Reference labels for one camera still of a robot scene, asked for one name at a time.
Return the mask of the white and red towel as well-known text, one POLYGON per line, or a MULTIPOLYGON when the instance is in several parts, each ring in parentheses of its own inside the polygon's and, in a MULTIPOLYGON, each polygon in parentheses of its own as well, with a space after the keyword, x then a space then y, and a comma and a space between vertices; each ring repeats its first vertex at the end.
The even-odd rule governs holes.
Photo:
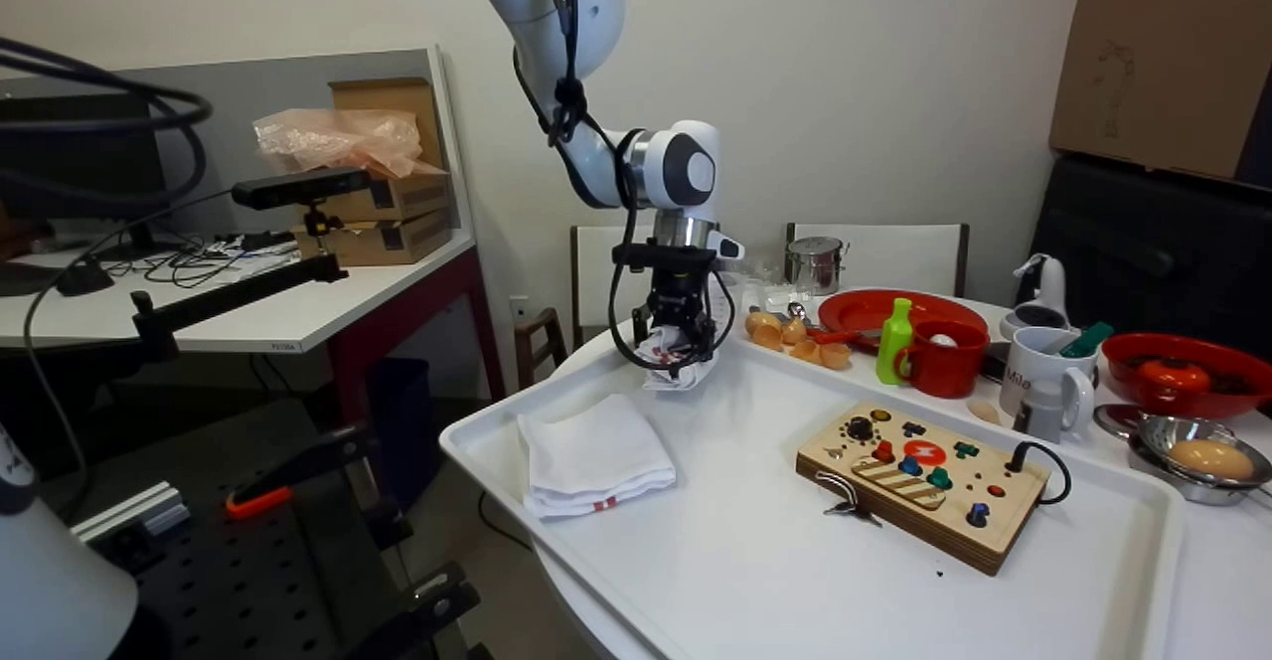
MULTIPOLYGON (((641 340, 641 342, 636 347, 636 354, 642 361, 647 362, 647 338, 641 340)), ((683 334, 682 361, 686 360, 688 360, 688 338, 686 337, 686 334, 683 334)), ((712 373, 714 366, 716 365, 716 360, 717 357, 714 356, 714 360, 711 362, 695 362, 695 365, 687 365, 686 368, 682 368, 677 373, 673 373, 673 375, 664 375, 659 374, 656 370, 647 370, 645 373, 642 389, 651 392, 691 390, 696 387, 696 384, 703 382, 709 376, 709 374, 712 373)))
POLYGON ((678 482, 672 455, 627 395, 567 418, 516 422, 528 451, 524 506, 538 519, 605 511, 678 482))

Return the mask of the large white tray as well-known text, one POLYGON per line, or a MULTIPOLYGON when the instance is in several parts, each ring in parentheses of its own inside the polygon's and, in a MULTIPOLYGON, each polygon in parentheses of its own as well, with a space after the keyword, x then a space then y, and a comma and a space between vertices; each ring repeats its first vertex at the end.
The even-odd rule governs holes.
POLYGON ((1163 479, 1061 451, 1072 490, 1032 511, 995 576, 890 523, 828 515, 801 444, 859 402, 1010 451, 1016 432, 734 340, 709 382, 655 394, 609 352, 452 423, 441 448, 665 660, 1163 660, 1186 509, 1163 479), (672 490, 546 523, 519 418, 631 398, 672 490))

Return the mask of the cardboard sheet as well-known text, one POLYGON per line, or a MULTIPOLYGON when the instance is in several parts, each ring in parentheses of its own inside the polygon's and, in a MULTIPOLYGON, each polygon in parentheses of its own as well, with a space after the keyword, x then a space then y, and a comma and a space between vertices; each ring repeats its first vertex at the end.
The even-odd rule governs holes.
POLYGON ((1049 145, 1272 189, 1272 0, 1077 0, 1049 145))

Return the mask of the teal plastic tool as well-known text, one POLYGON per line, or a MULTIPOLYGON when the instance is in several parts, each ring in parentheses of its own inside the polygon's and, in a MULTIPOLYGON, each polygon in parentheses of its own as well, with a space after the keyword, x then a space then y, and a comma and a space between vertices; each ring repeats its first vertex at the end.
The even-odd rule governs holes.
POLYGON ((1075 340, 1068 340, 1054 355, 1062 359, 1085 359, 1093 356, 1099 351, 1104 340, 1108 340, 1112 334, 1114 334, 1113 326, 1100 320, 1100 323, 1094 323, 1081 331, 1075 340))

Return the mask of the white jug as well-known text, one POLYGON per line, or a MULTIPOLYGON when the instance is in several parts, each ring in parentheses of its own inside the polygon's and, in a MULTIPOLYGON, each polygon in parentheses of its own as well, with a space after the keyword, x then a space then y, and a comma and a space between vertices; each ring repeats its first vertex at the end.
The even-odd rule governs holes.
POLYGON ((1027 328, 1071 331, 1062 261, 1046 253, 1032 253, 1018 270, 1013 270, 1013 277, 1021 284, 1018 292, 1023 298, 1000 320, 1001 338, 1013 340, 1018 331, 1027 328))

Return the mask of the grey divider panel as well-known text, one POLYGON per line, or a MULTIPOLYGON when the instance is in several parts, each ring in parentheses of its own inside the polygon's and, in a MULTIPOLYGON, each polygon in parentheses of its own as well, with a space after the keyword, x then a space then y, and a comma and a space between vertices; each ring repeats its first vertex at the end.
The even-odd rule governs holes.
MULTIPOLYGON (((399 52, 310 55, 230 64, 186 64, 122 71, 125 79, 158 83, 195 92, 212 103, 214 114, 197 126, 209 151, 209 170, 196 195, 225 189, 239 181, 267 175, 272 168, 257 153, 253 122, 287 108, 332 106, 331 81, 424 79, 432 86, 435 120, 441 145, 441 168, 452 174, 449 212, 452 226, 474 238, 462 148, 455 134, 445 58, 436 45, 399 52)), ((69 95, 99 93, 73 81, 10 76, 0 72, 0 97, 69 95)), ((179 135, 160 134, 159 149, 169 186, 182 183, 188 170, 188 148, 179 135)), ((296 209, 254 212, 229 198, 200 203, 174 215, 169 224, 182 233, 257 233, 299 225, 296 209)))

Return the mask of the stack of cardboard boxes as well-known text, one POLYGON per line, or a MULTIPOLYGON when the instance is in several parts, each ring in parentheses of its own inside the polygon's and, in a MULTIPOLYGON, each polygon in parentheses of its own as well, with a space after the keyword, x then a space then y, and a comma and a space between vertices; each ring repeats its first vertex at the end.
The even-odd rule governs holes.
POLYGON ((318 243, 296 229, 304 256, 319 248, 341 265, 413 265, 450 238, 452 175, 441 160, 436 99, 424 79, 332 81, 333 103, 318 109, 398 109, 416 116, 424 156, 444 174, 391 179, 373 175, 364 192, 337 195, 319 203, 332 230, 318 243))

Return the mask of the metal pot with lid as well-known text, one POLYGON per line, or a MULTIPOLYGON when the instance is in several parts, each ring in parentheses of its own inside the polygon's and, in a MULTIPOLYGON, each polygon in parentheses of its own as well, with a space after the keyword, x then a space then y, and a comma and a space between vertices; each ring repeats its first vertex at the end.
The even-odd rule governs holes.
POLYGON ((786 245, 786 282, 810 296, 840 292, 848 245, 831 237, 806 237, 786 245))

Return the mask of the monitor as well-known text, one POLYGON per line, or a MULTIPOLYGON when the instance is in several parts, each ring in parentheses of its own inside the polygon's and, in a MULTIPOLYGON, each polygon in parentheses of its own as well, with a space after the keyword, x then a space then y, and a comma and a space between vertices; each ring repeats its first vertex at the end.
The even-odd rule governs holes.
MULTIPOLYGON (((0 98, 0 125, 53 125, 59 121, 150 120, 151 107, 142 98, 120 94, 47 95, 0 98)), ((168 193, 156 135, 131 134, 38 134, 0 140, 0 174, 24 174, 46 183, 65 184, 78 195, 97 198, 139 198, 168 193)), ((0 296, 33 294, 52 275, 34 265, 10 265, 25 256, 32 243, 51 233, 53 220, 136 220, 149 211, 123 209, 122 203, 65 198, 0 183, 0 296)), ((95 252, 100 262, 136 262, 149 256, 176 252, 179 247, 156 240, 146 224, 127 229, 127 242, 95 252)))

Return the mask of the white mug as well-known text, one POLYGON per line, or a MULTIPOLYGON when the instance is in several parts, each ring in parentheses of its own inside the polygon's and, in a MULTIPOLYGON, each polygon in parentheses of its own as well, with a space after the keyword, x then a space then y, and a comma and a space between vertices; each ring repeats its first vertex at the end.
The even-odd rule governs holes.
POLYGON ((1094 354, 1063 357, 1062 348, 1075 340, 1076 331, 1015 331, 999 397, 1001 409, 1013 416, 1013 430, 1048 443, 1089 432, 1098 361, 1094 354))

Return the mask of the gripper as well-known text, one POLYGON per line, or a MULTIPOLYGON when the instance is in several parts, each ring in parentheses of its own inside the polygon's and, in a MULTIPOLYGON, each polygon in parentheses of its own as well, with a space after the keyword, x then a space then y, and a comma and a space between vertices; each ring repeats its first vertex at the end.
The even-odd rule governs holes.
POLYGON ((688 331, 688 362, 711 362, 717 340, 707 270, 675 273, 654 270, 647 310, 651 331, 647 337, 647 362, 659 374, 673 375, 672 368, 683 360, 683 333, 688 331))

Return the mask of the red bowl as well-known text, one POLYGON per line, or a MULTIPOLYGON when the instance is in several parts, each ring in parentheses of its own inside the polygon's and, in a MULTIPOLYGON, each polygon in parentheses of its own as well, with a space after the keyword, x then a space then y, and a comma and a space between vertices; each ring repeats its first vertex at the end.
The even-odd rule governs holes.
POLYGON ((1102 355, 1108 374, 1102 380, 1119 397, 1149 415, 1192 418, 1235 418, 1272 403, 1272 362, 1180 334, 1127 333, 1104 340, 1102 355), (1212 390, 1164 398, 1158 385, 1141 378, 1146 357, 1165 356, 1199 362, 1212 375, 1212 390))

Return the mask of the red plate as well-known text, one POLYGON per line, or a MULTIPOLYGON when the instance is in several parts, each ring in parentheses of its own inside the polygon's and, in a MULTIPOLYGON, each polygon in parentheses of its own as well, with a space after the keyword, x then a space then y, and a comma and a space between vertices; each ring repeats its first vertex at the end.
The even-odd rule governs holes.
MULTIPOLYGON (((962 305, 955 299, 934 296, 918 290, 865 287, 847 290, 824 299, 817 310, 817 328, 823 331, 869 331, 880 329, 890 315, 895 298, 912 299, 909 323, 923 320, 955 320, 967 326, 990 331, 986 320, 972 308, 962 305)), ((876 346, 848 346, 868 355, 876 355, 876 346)))

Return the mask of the toy tomato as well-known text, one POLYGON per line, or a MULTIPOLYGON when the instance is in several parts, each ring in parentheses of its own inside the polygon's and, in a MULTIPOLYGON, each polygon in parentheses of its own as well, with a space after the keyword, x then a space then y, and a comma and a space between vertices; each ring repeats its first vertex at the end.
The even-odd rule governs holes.
POLYGON ((1187 359, 1154 356, 1137 366, 1137 374, 1158 385, 1164 398, 1180 393, 1205 394, 1212 390, 1213 379, 1205 366, 1187 359))

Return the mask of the clear plastic bag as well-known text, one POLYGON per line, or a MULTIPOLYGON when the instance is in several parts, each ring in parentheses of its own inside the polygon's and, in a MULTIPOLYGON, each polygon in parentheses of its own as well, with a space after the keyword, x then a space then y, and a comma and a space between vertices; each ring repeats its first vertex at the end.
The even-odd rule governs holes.
POLYGON ((259 156, 280 174, 354 167, 404 179, 445 172, 425 160, 407 111, 291 108, 256 120, 253 130, 259 156))

